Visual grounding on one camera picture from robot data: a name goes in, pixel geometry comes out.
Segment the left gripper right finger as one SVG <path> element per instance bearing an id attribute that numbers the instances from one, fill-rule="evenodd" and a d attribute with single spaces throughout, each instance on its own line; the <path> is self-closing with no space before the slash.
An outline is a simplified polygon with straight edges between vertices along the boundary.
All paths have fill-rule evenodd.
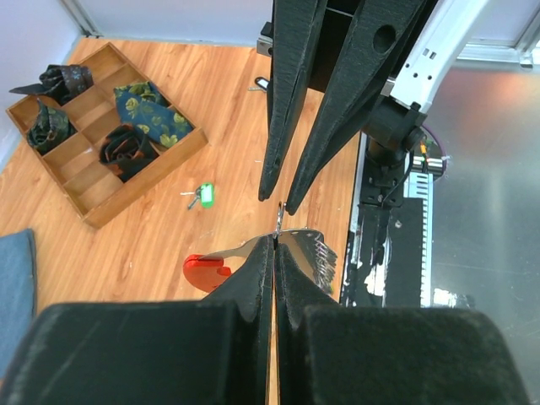
<path id="1" fill-rule="evenodd" d="M 346 308 L 275 251 L 282 404 L 526 404 L 496 325 L 446 308 Z"/>

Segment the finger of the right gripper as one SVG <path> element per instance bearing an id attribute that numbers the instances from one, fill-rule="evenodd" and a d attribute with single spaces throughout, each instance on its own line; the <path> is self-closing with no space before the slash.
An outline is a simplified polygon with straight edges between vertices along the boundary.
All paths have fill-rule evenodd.
<path id="1" fill-rule="evenodd" d="M 289 214 L 366 123 L 425 6 L 425 1 L 364 1 L 357 8 L 289 190 Z"/>
<path id="2" fill-rule="evenodd" d="M 273 3 L 273 54 L 267 91 L 268 137 L 258 199 L 269 199 L 300 119 L 326 1 Z"/>

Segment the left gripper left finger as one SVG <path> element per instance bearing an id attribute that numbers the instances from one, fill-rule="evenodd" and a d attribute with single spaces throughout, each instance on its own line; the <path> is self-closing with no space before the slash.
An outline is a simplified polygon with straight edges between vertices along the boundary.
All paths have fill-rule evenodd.
<path id="1" fill-rule="evenodd" d="M 52 305 L 8 368 L 4 404 L 264 404 L 274 243 L 202 300 Z"/>

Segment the metal key organizer red handle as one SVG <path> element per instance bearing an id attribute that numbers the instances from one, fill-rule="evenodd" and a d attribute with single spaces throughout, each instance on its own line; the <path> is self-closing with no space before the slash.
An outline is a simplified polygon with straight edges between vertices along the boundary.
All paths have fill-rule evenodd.
<path id="1" fill-rule="evenodd" d="M 283 229 L 285 208 L 284 203 L 278 205 L 276 229 L 269 235 L 289 248 L 300 270 L 315 285 L 325 294 L 332 294 L 337 254 L 325 243 L 324 234 L 318 230 Z M 232 274 L 224 261 L 230 257 L 248 257 L 259 239 L 259 236 L 255 236 L 236 248 L 188 256 L 182 265 L 186 280 L 206 293 L 214 291 Z"/>

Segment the key with green tag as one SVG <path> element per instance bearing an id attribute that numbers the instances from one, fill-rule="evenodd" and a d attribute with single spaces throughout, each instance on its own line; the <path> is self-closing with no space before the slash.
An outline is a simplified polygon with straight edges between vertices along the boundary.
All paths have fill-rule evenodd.
<path id="1" fill-rule="evenodd" d="M 203 208 L 211 208 L 214 205 L 214 186 L 210 182 L 203 183 L 193 192 L 181 192 L 181 195 L 192 198 L 187 205 L 188 210 L 193 209 L 198 204 Z"/>

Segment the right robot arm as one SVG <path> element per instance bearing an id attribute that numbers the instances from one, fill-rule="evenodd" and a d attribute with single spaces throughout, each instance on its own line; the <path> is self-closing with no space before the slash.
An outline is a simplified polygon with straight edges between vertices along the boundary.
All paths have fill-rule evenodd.
<path id="1" fill-rule="evenodd" d="M 277 185 L 308 89 L 323 93 L 286 201 L 295 213 L 325 165 L 358 132 L 383 205 L 440 83 L 488 8 L 485 1 L 276 1 L 270 23 L 268 138 L 258 190 Z"/>

